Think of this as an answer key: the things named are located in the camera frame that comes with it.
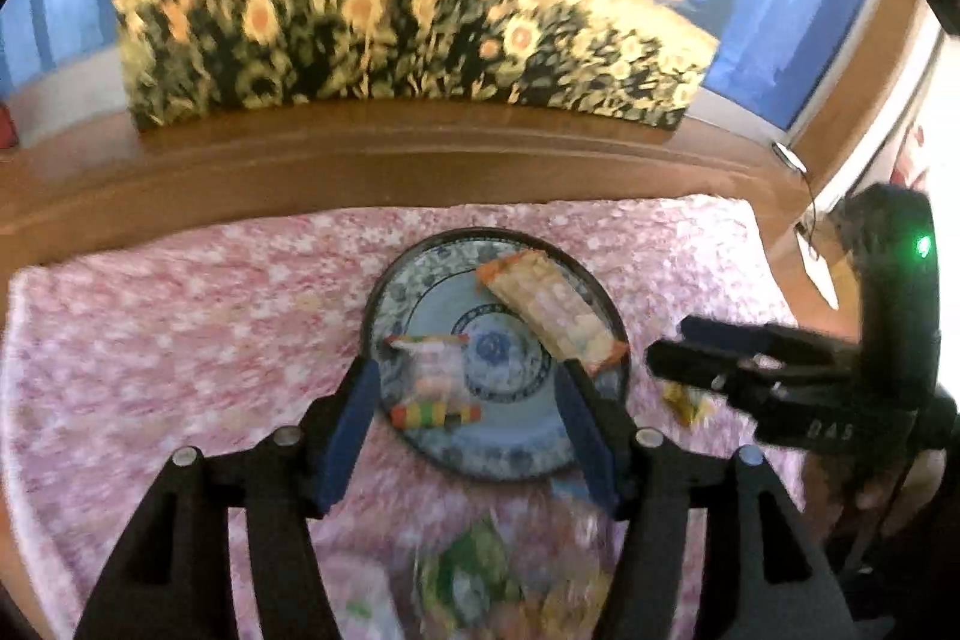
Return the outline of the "person right hand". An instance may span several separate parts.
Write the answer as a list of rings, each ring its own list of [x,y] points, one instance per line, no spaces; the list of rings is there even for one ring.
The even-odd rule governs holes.
[[[911,463],[897,459],[885,470],[859,468],[849,458],[809,453],[802,466],[804,520],[815,541],[827,541],[844,512],[853,526],[887,510],[882,536],[910,523],[939,492],[946,474],[946,450],[926,450]]]

